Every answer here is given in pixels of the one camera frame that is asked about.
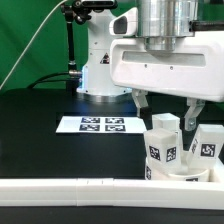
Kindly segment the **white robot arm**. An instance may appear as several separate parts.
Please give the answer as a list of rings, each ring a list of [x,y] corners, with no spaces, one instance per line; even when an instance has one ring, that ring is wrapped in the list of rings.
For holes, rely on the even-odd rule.
[[[207,101],[224,102],[224,20],[202,20],[203,0],[137,0],[118,17],[116,0],[79,0],[88,23],[89,56],[81,92],[100,100],[132,90],[138,113],[146,94],[187,99],[185,129]]]

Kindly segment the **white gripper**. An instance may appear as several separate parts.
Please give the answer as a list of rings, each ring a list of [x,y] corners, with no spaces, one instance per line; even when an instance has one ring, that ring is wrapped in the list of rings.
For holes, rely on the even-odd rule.
[[[193,131],[204,100],[224,102],[224,31],[179,38],[172,52],[147,51],[142,38],[116,39],[110,48],[110,73],[116,85],[133,89],[141,119],[150,116],[147,91],[189,97],[182,127]]]

